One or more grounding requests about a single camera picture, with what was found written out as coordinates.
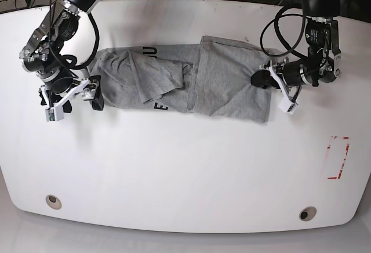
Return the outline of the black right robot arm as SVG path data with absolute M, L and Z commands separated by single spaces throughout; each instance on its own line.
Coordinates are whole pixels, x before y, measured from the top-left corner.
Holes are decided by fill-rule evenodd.
M 92 109 L 102 111 L 104 108 L 101 77 L 86 74 L 80 79 L 75 74 L 77 70 L 87 71 L 98 51 L 100 34 L 92 10 L 99 1 L 50 1 L 49 12 L 19 54 L 23 68 L 35 73 L 43 82 L 38 93 L 48 121 L 59 121 L 65 113 L 70 113 L 70 101 L 78 95 L 89 101 Z M 76 56 L 61 55 L 60 52 L 64 43 L 76 34 L 81 12 L 90 20 L 95 41 L 90 56 L 78 64 Z

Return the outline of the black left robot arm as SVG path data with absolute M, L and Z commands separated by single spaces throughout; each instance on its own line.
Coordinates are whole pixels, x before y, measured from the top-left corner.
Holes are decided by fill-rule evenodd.
M 302 86 L 318 87 L 319 83 L 333 82 L 341 76 L 339 61 L 341 50 L 339 47 L 339 25 L 336 20 L 340 16 L 340 0 L 299 0 L 302 13 L 299 40 L 305 39 L 308 44 L 307 54 L 296 51 L 298 42 L 294 45 L 284 39 L 279 21 L 288 17 L 288 10 L 294 4 L 282 7 L 275 18 L 270 21 L 285 52 L 273 55 L 268 50 L 263 52 L 272 59 L 260 66 L 250 82 L 257 88 L 275 88 L 284 95 L 295 87 L 297 90 L 289 103 L 295 103 Z

